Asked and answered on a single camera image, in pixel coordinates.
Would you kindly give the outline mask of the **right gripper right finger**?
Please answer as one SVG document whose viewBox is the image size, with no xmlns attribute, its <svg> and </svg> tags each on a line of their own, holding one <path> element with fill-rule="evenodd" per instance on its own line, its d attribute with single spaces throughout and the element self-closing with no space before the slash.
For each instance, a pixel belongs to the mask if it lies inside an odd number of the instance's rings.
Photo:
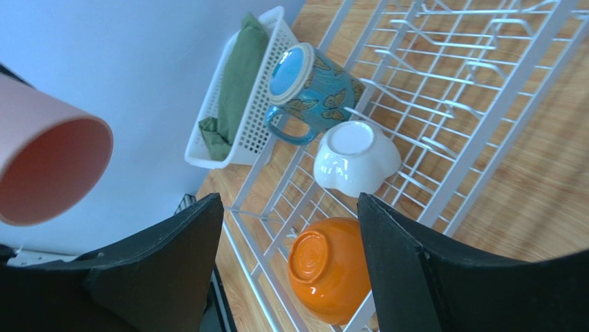
<svg viewBox="0 0 589 332">
<path fill-rule="evenodd" d="M 371 194 L 357 212 L 382 331 L 587 331 L 588 251 L 527 262 L 468 246 Z"/>
</svg>

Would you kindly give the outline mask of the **pink cup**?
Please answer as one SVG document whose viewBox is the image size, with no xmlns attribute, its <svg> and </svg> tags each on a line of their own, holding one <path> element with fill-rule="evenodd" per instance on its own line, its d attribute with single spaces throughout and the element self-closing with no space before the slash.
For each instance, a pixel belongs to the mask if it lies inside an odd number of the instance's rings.
<svg viewBox="0 0 589 332">
<path fill-rule="evenodd" d="M 103 119 L 1 76 L 1 221 L 36 225 L 72 208 L 100 180 L 113 143 Z"/>
</svg>

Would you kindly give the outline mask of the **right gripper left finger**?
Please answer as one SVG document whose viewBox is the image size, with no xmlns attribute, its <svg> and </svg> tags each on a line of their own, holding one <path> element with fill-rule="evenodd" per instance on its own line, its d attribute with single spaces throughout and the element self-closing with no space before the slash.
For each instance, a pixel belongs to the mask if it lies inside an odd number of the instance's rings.
<svg viewBox="0 0 589 332">
<path fill-rule="evenodd" d="M 202 205 L 224 207 L 217 193 Z M 183 229 L 171 216 L 70 262 L 17 267 L 1 247 L 2 331 L 171 331 L 173 241 Z"/>
</svg>

